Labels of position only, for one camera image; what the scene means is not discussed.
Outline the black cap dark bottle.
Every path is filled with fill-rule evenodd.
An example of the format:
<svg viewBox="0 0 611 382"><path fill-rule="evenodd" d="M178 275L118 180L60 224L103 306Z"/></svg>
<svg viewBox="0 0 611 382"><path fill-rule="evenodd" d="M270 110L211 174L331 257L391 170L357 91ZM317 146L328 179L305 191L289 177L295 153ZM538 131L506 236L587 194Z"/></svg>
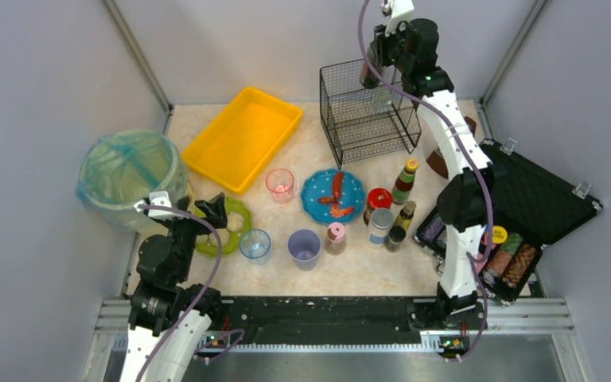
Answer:
<svg viewBox="0 0 611 382"><path fill-rule="evenodd" d="M379 85L379 78L372 72L374 68L380 76L383 75L383 66L379 61L379 45L373 41L367 51L367 60L364 61L360 72L360 84L367 89L376 88Z"/></svg>

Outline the yellow cap sauce bottle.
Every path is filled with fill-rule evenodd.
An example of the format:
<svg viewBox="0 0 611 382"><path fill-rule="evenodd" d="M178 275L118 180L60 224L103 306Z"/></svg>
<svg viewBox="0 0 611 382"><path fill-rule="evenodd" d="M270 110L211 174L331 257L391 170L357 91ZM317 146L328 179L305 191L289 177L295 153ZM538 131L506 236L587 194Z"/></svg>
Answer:
<svg viewBox="0 0 611 382"><path fill-rule="evenodd" d="M404 205L408 202L411 190L414 186L415 173L418 169L418 161L410 158L407 160L403 170L395 179L395 184L391 191L392 201L396 205Z"/></svg>

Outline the red lid sauce jar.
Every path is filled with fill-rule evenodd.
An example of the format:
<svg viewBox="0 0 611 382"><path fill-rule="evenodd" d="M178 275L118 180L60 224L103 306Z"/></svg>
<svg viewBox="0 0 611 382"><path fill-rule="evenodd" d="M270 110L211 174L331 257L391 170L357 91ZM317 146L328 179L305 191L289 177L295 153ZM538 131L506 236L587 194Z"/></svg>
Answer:
<svg viewBox="0 0 611 382"><path fill-rule="evenodd" d="M392 206L391 192L384 188L374 188L368 193L366 209L364 210L364 223L369 224L372 213L377 209L389 209Z"/></svg>

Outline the silver lid white can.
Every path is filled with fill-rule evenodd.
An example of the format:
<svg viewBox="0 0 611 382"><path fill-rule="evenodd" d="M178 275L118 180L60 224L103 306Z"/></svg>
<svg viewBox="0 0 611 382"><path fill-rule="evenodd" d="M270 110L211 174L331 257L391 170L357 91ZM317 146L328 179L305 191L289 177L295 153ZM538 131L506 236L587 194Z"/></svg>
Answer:
<svg viewBox="0 0 611 382"><path fill-rule="evenodd" d="M394 215L390 209L378 208L374 210L368 223L367 244L372 248L381 248L387 241L394 220Z"/></svg>

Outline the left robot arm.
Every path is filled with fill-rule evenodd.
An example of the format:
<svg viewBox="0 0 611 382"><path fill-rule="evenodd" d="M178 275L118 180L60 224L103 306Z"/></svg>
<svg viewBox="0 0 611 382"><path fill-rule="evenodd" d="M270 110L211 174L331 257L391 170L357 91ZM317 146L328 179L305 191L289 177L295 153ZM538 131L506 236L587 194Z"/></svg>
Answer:
<svg viewBox="0 0 611 382"><path fill-rule="evenodd" d="M188 211L194 204L203 215ZM180 381L204 333L220 312L220 292L208 283L188 288L196 240L220 236L228 217L225 196L210 201L179 200L168 191L152 192L134 204L136 212L163 225L138 250L139 283L130 298L127 350L122 381Z"/></svg>

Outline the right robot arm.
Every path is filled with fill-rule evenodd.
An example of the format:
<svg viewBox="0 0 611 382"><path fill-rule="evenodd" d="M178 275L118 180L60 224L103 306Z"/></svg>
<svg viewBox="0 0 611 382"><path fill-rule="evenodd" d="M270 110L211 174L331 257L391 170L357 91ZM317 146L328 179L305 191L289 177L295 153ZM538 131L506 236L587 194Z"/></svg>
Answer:
<svg viewBox="0 0 611 382"><path fill-rule="evenodd" d="M438 27L434 21L416 18L374 28L368 60L371 73L392 66L401 74L397 92L410 99L427 123L445 161L448 185L437 200L445 225L446 261L432 307L417 309L418 328L436 324L474 325L482 318L477 301L476 256L485 231L493 227L491 189L496 168L479 147L457 107L454 85L437 65Z"/></svg>

